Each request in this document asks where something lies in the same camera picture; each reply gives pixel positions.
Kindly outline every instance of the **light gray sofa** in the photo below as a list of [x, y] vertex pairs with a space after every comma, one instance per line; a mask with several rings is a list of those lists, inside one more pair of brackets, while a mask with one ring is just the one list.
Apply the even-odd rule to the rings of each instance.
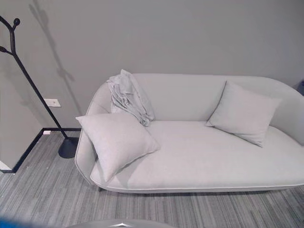
[[[276, 80], [252, 76], [134, 74], [149, 96], [156, 120], [146, 129], [161, 145], [109, 182], [82, 131], [75, 163], [99, 187], [130, 193], [276, 190], [304, 184], [304, 98]], [[281, 98], [264, 141], [253, 145], [206, 127], [226, 80]], [[110, 112], [107, 84], [96, 92], [87, 115]]]

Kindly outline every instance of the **gray blanket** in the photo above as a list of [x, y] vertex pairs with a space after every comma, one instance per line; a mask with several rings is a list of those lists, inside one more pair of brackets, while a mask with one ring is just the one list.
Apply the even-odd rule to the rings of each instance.
[[143, 126], [155, 118], [151, 102], [135, 77], [121, 70], [120, 75], [107, 80], [112, 94], [111, 113], [131, 113]]

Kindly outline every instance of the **coat rack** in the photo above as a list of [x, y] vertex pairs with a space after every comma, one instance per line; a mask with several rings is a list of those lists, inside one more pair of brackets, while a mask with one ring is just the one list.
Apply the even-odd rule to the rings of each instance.
[[77, 148], [77, 145], [78, 145], [79, 138], [68, 137], [67, 136], [67, 134], [65, 133], [65, 131], [62, 129], [61, 125], [59, 124], [58, 120], [56, 119], [56, 117], [54, 116], [54, 114], [52, 113], [50, 108], [48, 107], [47, 103], [44, 101], [41, 93], [39, 92], [39, 90], [35, 86], [34, 82], [30, 78], [28, 72], [26, 71], [25, 67], [23, 66], [23, 64], [20, 60], [20, 58], [17, 55], [16, 45], [15, 45], [15, 29], [20, 24], [20, 19], [18, 19], [18, 18], [14, 19], [14, 25], [13, 26], [11, 26], [1, 16], [0, 16], [0, 21], [8, 28], [9, 37], [10, 37], [10, 51], [8, 51], [5, 47], [0, 46], [0, 52], [8, 53], [8, 54], [10, 54], [11, 56], [14, 57], [18, 66], [20, 67], [21, 71], [23, 72], [24, 76], [26, 77], [29, 84], [31, 85], [31, 87], [35, 91], [36, 95], [38, 96], [39, 100], [42, 102], [43, 106], [45, 107], [45, 109], [47, 110], [47, 112], [49, 113], [49, 115], [52, 117], [55, 124], [57, 125], [59, 131], [64, 136], [64, 140], [63, 140], [63, 142], [62, 142], [62, 144], [61, 144], [61, 146], [58, 150], [58, 153], [59, 153], [60, 157], [62, 157], [62, 158], [73, 158], [75, 156], [75, 153], [76, 153], [76, 148]]

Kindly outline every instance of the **wall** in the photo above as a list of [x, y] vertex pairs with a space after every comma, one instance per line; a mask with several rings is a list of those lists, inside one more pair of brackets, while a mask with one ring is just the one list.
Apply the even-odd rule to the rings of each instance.
[[[64, 127], [79, 126], [75, 116], [121, 68], [295, 86], [304, 77], [303, 11], [302, 0], [0, 0], [2, 16], [20, 17], [20, 58], [43, 96], [59, 99], [53, 110]], [[12, 84], [41, 124], [54, 126], [24, 84]]]
[[14, 168], [41, 129], [0, 68], [0, 168]]

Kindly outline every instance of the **throw pillow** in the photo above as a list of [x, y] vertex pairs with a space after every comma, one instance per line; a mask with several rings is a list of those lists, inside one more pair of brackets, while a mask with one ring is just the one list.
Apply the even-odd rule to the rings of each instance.
[[105, 181], [135, 159], [160, 148], [131, 114], [97, 114], [76, 119], [95, 147]]
[[279, 99], [259, 95], [227, 81], [221, 100], [206, 123], [263, 147]]

